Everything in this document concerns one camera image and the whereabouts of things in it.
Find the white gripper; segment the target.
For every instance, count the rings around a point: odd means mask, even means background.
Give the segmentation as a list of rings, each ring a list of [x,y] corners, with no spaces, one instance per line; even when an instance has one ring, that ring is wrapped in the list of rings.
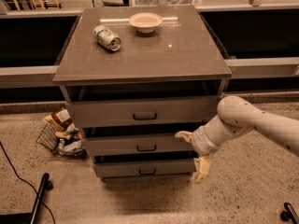
[[[219,147],[207,137],[203,126],[200,126],[193,133],[179,131],[175,137],[192,143],[193,149],[200,155],[199,158],[193,159],[195,166],[194,181],[197,184],[203,182],[207,178],[211,166],[211,159],[208,155],[216,153]]]

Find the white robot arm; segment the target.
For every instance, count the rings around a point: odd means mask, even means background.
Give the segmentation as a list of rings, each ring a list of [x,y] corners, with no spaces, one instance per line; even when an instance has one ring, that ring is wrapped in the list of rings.
[[[199,155],[194,158],[194,181],[203,182],[209,173],[211,156],[232,139],[255,131],[299,156],[299,121],[262,111],[250,102],[227,96],[220,100],[217,115],[193,132],[179,131],[176,138],[183,138]]]

